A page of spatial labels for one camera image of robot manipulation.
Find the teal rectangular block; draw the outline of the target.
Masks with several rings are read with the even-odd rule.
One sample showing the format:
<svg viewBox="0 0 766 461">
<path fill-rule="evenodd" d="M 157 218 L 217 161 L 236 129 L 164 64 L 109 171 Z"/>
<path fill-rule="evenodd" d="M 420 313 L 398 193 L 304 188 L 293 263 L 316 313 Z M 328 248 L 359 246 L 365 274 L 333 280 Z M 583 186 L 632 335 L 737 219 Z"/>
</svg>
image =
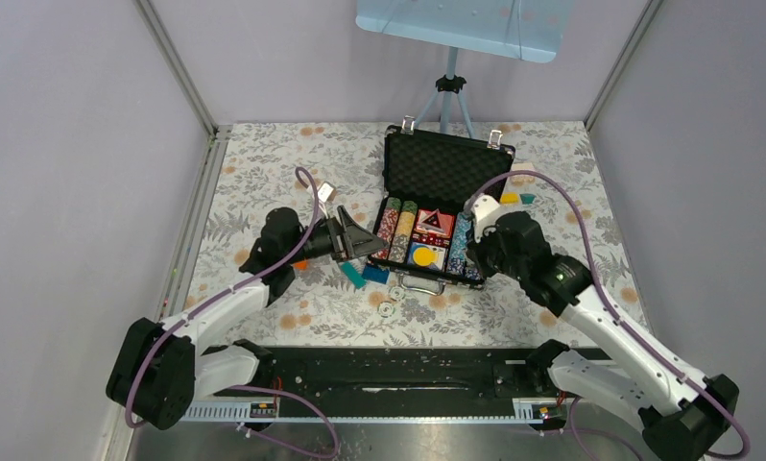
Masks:
<svg viewBox="0 0 766 461">
<path fill-rule="evenodd" d="M 340 269 L 354 288 L 361 289 L 366 286 L 367 281 L 350 262 L 341 263 Z"/>
</svg>

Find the blue lego brick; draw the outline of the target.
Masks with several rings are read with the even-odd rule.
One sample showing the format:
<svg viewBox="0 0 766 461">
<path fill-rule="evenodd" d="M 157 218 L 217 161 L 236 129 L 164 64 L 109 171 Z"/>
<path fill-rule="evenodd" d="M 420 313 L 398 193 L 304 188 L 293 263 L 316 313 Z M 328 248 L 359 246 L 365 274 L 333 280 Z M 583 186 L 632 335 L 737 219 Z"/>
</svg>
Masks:
<svg viewBox="0 0 766 461">
<path fill-rule="evenodd" d="M 387 284 L 390 276 L 390 271 L 380 268 L 374 264 L 366 264 L 361 273 L 361 276 L 364 280 L 369 282 Z"/>
</svg>

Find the yellow round button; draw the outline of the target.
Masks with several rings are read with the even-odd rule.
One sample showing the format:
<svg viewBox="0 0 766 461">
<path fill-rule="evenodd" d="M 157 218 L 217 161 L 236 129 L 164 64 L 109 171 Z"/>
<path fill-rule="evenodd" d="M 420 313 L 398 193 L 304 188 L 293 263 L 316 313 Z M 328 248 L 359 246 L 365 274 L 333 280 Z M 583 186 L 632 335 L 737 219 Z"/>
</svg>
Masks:
<svg viewBox="0 0 766 461">
<path fill-rule="evenodd" d="M 429 267 L 436 261 L 437 254 L 428 247 L 417 247 L 412 253 L 413 262 L 420 267 Z"/>
</svg>

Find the black poker case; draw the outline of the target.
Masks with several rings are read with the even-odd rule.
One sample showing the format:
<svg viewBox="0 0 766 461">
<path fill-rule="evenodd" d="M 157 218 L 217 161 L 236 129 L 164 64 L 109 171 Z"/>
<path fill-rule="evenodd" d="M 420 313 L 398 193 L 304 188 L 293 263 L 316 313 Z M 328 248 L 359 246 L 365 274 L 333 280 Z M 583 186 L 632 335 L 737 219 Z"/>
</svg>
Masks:
<svg viewBox="0 0 766 461">
<path fill-rule="evenodd" d="M 515 147 L 390 125 L 383 159 L 386 199 L 457 215 L 479 187 L 511 170 Z"/>
</svg>

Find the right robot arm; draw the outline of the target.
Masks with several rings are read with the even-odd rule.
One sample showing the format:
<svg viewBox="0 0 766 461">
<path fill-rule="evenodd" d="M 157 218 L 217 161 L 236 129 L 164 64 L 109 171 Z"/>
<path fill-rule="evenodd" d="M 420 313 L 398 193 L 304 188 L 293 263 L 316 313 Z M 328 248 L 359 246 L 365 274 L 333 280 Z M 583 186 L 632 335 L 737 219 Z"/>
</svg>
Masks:
<svg viewBox="0 0 766 461">
<path fill-rule="evenodd" d="M 538 222 L 483 197 L 470 206 L 467 254 L 484 278 L 518 281 L 547 308 L 609 356 L 611 369 L 549 340 L 529 358 L 528 386 L 585 398 L 638 430 L 661 460 L 698 460 L 729 429 L 739 390 L 727 376 L 708 376 L 665 348 L 623 312 L 578 259 L 552 252 Z"/>
</svg>

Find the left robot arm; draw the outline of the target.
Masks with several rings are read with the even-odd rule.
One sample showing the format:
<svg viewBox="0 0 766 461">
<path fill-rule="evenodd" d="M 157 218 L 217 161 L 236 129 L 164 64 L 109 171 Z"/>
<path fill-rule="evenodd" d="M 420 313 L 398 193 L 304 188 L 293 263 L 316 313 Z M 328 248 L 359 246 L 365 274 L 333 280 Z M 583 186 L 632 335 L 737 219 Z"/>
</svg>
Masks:
<svg viewBox="0 0 766 461">
<path fill-rule="evenodd" d="M 346 262 L 385 244 L 342 206 L 308 227 L 289 207 L 270 211 L 239 269 L 241 280 L 184 313 L 161 322 L 141 318 L 129 327 L 106 396 L 130 417 L 167 429 L 193 400 L 238 385 L 253 395 L 265 393 L 274 381 L 267 354 L 248 340 L 226 345 L 225 333 L 279 299 L 295 279 L 296 263 L 326 255 Z"/>
</svg>

